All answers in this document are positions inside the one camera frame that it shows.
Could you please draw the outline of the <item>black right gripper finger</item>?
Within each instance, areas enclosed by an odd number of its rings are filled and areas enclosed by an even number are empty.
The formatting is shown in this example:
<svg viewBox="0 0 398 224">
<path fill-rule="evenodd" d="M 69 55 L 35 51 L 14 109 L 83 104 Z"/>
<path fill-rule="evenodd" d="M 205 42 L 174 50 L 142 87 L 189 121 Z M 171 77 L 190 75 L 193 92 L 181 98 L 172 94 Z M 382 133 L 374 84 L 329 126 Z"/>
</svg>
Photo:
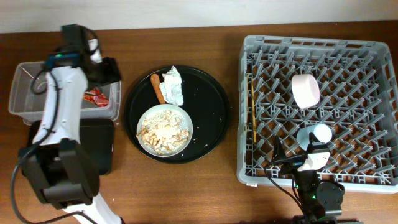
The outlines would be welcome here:
<svg viewBox="0 0 398 224">
<path fill-rule="evenodd" d="M 280 137 L 274 136 L 274 149 L 273 149 L 272 160 L 277 161 L 284 158 L 286 158 L 286 154 L 283 145 L 281 143 Z"/>
<path fill-rule="evenodd" d="M 309 144 L 307 146 L 307 152 L 314 152 L 316 150 L 325 148 L 325 144 L 320 142 L 316 137 L 316 135 L 310 133 L 308 136 L 309 136 Z"/>
</svg>

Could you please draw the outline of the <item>orange carrot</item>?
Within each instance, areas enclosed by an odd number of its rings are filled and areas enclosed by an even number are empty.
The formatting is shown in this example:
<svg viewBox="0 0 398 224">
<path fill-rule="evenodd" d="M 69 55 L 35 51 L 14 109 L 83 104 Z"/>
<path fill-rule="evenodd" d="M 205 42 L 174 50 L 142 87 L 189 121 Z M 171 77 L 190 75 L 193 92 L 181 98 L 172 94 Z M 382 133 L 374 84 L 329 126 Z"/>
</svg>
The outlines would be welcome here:
<svg viewBox="0 0 398 224">
<path fill-rule="evenodd" d="M 159 103 L 160 104 L 166 104 L 164 96 L 163 96 L 163 94 L 161 92 L 161 89 L 160 89 L 160 79 L 159 79 L 158 74 L 153 73 L 150 76 L 150 82 L 152 84 L 152 87 L 153 87 L 153 89 L 155 91 L 155 94 L 156 94 L 156 97 L 157 97 Z"/>
</svg>

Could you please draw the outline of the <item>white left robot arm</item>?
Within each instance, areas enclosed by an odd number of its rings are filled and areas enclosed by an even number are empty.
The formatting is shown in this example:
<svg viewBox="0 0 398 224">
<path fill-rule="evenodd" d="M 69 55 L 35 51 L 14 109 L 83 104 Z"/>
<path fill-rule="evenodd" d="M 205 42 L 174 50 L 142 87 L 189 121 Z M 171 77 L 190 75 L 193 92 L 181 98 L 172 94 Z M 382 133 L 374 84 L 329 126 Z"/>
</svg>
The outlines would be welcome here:
<svg viewBox="0 0 398 224">
<path fill-rule="evenodd" d="M 22 172 L 36 197 L 75 217 L 80 223 L 123 223 L 100 194 L 100 174 L 81 146 L 80 114 L 84 93 L 94 86 L 119 81 L 113 58 L 100 50 L 62 50 L 50 54 L 39 75 L 47 87 L 43 117 L 29 147 L 21 149 L 10 184 L 11 203 L 20 221 L 15 179 Z"/>
</svg>

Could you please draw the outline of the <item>clear plastic bin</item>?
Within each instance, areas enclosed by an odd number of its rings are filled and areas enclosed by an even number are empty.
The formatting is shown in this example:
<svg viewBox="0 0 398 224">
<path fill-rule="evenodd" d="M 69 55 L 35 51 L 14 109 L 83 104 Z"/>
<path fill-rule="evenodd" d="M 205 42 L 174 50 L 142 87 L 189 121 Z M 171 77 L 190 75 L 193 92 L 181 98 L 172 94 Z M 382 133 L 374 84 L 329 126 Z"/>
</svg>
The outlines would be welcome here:
<svg viewBox="0 0 398 224">
<path fill-rule="evenodd" d="M 43 61 L 20 63 L 16 67 L 11 85 L 9 112 L 23 118 L 24 123 L 28 126 L 41 120 L 44 111 L 46 95 L 35 95 L 29 88 L 34 75 L 40 71 L 42 65 Z M 109 105 L 98 107 L 85 100 L 81 104 L 81 118 L 116 121 L 120 112 L 121 82 L 103 86 L 100 90 L 109 100 Z"/>
</svg>

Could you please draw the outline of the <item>grey dishwasher rack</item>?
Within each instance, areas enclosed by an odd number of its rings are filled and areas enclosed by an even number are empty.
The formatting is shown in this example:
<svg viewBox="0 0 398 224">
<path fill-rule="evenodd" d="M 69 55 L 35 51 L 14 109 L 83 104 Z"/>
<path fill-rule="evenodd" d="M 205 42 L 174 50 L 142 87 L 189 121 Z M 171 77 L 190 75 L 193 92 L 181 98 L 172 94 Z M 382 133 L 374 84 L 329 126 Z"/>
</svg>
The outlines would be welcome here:
<svg viewBox="0 0 398 224">
<path fill-rule="evenodd" d="M 320 101 L 307 109 L 298 107 L 292 93 L 292 77 L 302 74 L 313 75 L 320 89 Z M 257 144 L 252 138 L 252 79 Z M 319 179 L 339 182 L 348 191 L 397 192 L 397 80 L 387 44 L 249 35 L 239 54 L 238 91 L 240 183 L 289 186 L 290 176 L 268 165 L 274 136 L 280 137 L 285 153 L 294 156 L 302 152 L 298 131 L 323 123 L 333 137 Z"/>
</svg>

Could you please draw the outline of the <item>white napkin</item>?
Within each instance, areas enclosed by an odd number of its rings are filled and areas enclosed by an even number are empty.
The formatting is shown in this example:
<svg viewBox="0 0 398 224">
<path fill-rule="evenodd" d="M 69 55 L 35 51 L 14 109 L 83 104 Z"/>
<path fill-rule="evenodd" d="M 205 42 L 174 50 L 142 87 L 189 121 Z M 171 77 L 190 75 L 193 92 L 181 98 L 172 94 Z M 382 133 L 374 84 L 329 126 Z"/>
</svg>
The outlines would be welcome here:
<svg viewBox="0 0 398 224">
<path fill-rule="evenodd" d="M 164 80 L 159 87 L 166 103 L 182 106 L 182 78 L 178 70 L 172 66 L 167 73 L 162 74 Z"/>
</svg>

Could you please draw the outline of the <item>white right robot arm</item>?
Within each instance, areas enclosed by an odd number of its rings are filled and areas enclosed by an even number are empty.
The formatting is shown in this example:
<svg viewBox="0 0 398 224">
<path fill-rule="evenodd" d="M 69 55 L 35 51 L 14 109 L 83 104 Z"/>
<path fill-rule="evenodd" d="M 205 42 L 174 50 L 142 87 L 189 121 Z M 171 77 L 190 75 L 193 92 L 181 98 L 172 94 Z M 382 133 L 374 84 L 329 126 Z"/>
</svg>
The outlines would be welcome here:
<svg viewBox="0 0 398 224">
<path fill-rule="evenodd" d="M 324 168 L 330 157 L 328 143 L 313 134 L 307 150 L 286 156 L 280 137 L 274 138 L 274 150 L 269 166 L 279 166 L 281 174 L 292 176 L 292 194 L 288 194 L 302 211 L 293 217 L 294 223 L 337 223 L 342 214 L 345 187 L 333 180 L 320 180 L 317 171 Z"/>
</svg>

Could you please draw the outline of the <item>grey plate with food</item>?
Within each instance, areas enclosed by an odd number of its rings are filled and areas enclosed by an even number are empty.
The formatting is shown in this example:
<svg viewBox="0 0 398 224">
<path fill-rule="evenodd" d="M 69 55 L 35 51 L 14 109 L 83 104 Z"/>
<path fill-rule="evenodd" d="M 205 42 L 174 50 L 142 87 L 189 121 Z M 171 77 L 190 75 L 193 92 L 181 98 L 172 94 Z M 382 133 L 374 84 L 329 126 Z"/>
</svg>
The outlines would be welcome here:
<svg viewBox="0 0 398 224">
<path fill-rule="evenodd" d="M 136 138 L 153 156 L 171 157 L 182 152 L 193 136 L 193 123 L 182 108 L 162 104 L 148 109 L 140 118 Z"/>
</svg>

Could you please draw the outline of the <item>light blue cup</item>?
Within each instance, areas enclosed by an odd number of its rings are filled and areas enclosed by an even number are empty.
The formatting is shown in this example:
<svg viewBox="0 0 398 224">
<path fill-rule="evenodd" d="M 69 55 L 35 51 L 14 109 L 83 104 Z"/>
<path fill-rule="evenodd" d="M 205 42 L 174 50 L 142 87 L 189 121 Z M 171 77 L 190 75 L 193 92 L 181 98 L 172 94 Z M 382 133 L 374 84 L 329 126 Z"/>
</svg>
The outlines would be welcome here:
<svg viewBox="0 0 398 224">
<path fill-rule="evenodd" d="M 307 150 L 307 147 L 310 144 L 310 133 L 313 133 L 322 143 L 328 143 L 332 139 L 332 131 L 330 127 L 323 123 L 302 128 L 297 133 L 297 141 L 304 151 Z"/>
</svg>

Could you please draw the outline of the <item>black rectangular tray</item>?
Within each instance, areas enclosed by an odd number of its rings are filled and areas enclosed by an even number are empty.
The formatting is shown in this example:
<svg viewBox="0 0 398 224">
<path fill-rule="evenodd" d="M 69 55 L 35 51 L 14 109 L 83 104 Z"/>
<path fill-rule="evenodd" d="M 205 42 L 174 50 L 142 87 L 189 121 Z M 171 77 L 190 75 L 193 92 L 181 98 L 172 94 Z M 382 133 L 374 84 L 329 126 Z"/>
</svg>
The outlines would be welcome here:
<svg viewBox="0 0 398 224">
<path fill-rule="evenodd" d="M 35 132 L 45 136 L 19 151 L 21 172 L 29 180 L 50 184 L 59 180 L 88 184 L 99 190 L 100 176 L 111 171 L 114 124 L 110 119 L 82 119 L 78 139 L 55 138 L 61 129 L 51 133 L 41 124 Z"/>
</svg>

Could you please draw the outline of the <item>red snack wrapper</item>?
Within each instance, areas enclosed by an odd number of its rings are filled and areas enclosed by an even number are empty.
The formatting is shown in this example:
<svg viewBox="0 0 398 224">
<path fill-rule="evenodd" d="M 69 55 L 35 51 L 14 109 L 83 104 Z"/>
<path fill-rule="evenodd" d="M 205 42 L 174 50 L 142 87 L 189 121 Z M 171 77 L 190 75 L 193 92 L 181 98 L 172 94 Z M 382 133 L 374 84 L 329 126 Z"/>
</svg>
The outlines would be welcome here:
<svg viewBox="0 0 398 224">
<path fill-rule="evenodd" d="M 105 94 L 102 93 L 99 88 L 93 88 L 90 91 L 86 91 L 83 99 L 96 105 L 97 107 L 106 107 L 109 105 L 108 98 L 105 96 Z"/>
</svg>

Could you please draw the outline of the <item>round black tray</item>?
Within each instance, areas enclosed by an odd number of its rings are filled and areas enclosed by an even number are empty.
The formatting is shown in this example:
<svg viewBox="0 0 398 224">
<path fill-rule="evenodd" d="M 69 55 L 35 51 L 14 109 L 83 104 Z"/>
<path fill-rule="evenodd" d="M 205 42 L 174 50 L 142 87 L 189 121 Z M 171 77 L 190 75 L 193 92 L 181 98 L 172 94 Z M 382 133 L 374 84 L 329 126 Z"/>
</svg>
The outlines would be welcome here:
<svg viewBox="0 0 398 224">
<path fill-rule="evenodd" d="M 184 164 L 207 155 L 224 139 L 231 113 L 228 96 L 215 78 L 195 67 L 177 65 L 175 68 L 182 78 L 182 109 L 193 123 L 193 139 L 188 146 L 175 156 L 160 157 L 146 152 L 136 138 L 141 116 L 159 104 L 150 76 L 166 73 L 170 66 L 150 72 L 132 88 L 124 105 L 123 121 L 129 139 L 143 154 L 164 163 Z"/>
</svg>

